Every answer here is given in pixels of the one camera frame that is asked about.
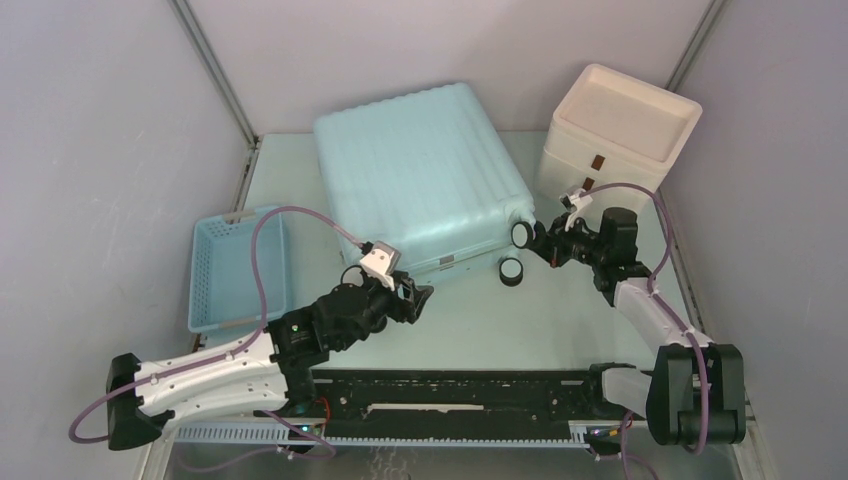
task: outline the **white cable tray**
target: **white cable tray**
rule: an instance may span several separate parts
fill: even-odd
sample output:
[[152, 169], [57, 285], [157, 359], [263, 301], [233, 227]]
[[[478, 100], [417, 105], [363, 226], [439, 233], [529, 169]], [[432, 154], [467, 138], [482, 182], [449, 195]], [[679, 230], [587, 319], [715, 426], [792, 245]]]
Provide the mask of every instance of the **white cable tray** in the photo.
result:
[[[469, 440], [325, 437], [336, 446], [400, 447], [512, 447], [512, 448], [585, 448], [585, 427], [571, 427], [571, 440]], [[182, 427], [178, 443], [215, 443], [248, 445], [311, 445], [309, 440], [289, 438], [289, 429], [269, 422], [198, 422]]]

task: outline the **white container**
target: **white container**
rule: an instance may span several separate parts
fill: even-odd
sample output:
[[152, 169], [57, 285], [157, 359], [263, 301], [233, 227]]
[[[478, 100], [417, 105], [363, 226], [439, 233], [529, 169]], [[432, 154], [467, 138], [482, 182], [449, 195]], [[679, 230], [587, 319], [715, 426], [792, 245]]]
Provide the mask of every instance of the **white container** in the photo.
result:
[[[613, 182], [656, 191], [701, 111], [692, 100], [589, 65], [554, 112], [537, 187], [554, 199], [576, 186], [588, 190]], [[586, 219], [595, 227], [608, 207], [639, 213], [650, 201], [632, 189], [606, 190], [592, 200]]]

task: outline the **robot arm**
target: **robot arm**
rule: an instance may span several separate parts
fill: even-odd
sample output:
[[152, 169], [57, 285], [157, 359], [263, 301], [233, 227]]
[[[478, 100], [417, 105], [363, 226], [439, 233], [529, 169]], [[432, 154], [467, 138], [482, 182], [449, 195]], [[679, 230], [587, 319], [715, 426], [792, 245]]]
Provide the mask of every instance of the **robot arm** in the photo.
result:
[[[252, 334], [173, 359], [140, 362], [131, 353], [114, 358], [109, 392], [151, 375], [152, 381], [107, 402], [109, 448], [144, 445], [188, 421], [311, 404], [317, 394], [310, 367], [326, 362], [331, 350], [347, 350], [382, 331], [387, 318], [415, 323], [433, 293], [433, 287], [417, 287], [405, 272], [394, 270], [400, 253], [393, 248], [377, 243], [366, 249], [360, 265], [346, 270], [330, 293], [268, 322], [250, 347], [236, 355], [229, 352]], [[375, 264], [381, 256], [393, 261]], [[156, 377], [220, 354], [226, 355], [224, 360]]]
[[[738, 443], [745, 436], [745, 394], [742, 355], [733, 345], [716, 345], [693, 327], [681, 331], [678, 322], [660, 306], [659, 292], [648, 290], [650, 270], [636, 260], [636, 214], [623, 208], [604, 211], [601, 227], [590, 230], [579, 212], [591, 197], [563, 197], [570, 212], [556, 218], [548, 230], [537, 222], [513, 226], [513, 243], [529, 249], [551, 265], [576, 260], [592, 267], [595, 288], [607, 303], [629, 320], [656, 356], [651, 375], [632, 365], [593, 365], [598, 374], [592, 389], [600, 409], [619, 405], [647, 420], [661, 445], [697, 443], [700, 432], [700, 396], [709, 396], [709, 443]], [[693, 335], [707, 366], [707, 378], [696, 383], [696, 354], [687, 334]]]

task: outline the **light blue basket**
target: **light blue basket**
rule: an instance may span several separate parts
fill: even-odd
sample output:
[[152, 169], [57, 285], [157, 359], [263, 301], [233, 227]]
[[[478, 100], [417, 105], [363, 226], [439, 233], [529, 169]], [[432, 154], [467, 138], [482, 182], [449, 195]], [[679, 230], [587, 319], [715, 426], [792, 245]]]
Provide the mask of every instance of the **light blue basket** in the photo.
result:
[[[194, 333], [255, 325], [259, 292], [250, 265], [250, 239], [259, 219], [276, 206], [205, 218], [194, 226], [188, 329]], [[259, 232], [257, 260], [268, 300], [268, 319], [286, 313], [291, 281], [282, 215]]]

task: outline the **light blue suitcase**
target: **light blue suitcase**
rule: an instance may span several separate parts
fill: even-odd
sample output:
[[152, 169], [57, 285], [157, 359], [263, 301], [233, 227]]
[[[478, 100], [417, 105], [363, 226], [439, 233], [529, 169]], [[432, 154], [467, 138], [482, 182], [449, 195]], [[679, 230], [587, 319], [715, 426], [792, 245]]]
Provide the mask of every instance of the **light blue suitcase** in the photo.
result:
[[[535, 223], [533, 197], [468, 85], [324, 116], [315, 139], [333, 218], [398, 249], [417, 283], [493, 265], [505, 284], [521, 281], [509, 232]], [[348, 264], [359, 260], [341, 245]]]

